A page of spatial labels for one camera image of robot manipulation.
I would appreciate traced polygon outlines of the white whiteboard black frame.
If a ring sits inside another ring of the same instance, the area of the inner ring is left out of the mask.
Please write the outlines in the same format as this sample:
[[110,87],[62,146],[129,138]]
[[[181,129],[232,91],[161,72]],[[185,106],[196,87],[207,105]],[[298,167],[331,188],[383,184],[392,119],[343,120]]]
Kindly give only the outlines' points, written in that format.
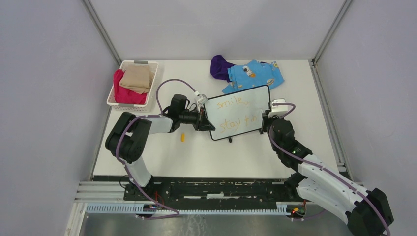
[[210,131],[214,141],[257,131],[262,127],[263,113],[270,109],[267,85],[208,99],[204,104],[208,121],[215,127]]

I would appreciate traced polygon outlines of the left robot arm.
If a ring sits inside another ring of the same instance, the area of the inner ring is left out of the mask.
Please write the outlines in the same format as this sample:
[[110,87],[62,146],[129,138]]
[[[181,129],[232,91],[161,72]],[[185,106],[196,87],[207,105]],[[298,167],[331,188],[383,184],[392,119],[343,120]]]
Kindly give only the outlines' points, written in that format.
[[154,186],[149,184],[153,176],[142,158],[149,135],[173,133],[182,124],[190,124],[196,131],[216,130],[205,108],[197,106],[191,110],[187,103],[186,96],[175,94],[160,115],[135,116],[123,112],[105,141],[105,148],[124,166],[142,200],[154,196]]

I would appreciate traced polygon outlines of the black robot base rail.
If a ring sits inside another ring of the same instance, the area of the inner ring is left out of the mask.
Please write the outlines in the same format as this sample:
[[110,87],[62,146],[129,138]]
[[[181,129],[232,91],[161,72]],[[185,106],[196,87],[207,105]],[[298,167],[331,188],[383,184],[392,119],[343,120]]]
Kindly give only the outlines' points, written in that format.
[[140,189],[132,181],[125,186],[125,201],[152,201],[153,210],[205,212],[265,212],[288,203],[286,214],[302,218],[307,211],[307,200],[302,199],[292,184],[273,178],[198,178],[152,177]]

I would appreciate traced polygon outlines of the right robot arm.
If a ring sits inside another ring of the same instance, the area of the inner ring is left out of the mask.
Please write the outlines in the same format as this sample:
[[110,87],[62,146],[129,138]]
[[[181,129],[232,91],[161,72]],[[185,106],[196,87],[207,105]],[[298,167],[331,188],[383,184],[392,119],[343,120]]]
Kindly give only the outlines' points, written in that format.
[[369,190],[329,169],[310,149],[295,139],[290,121],[266,110],[262,131],[281,163],[292,169],[284,195],[291,201],[300,197],[319,205],[343,221],[354,236],[389,236],[394,222],[387,195],[379,188]]

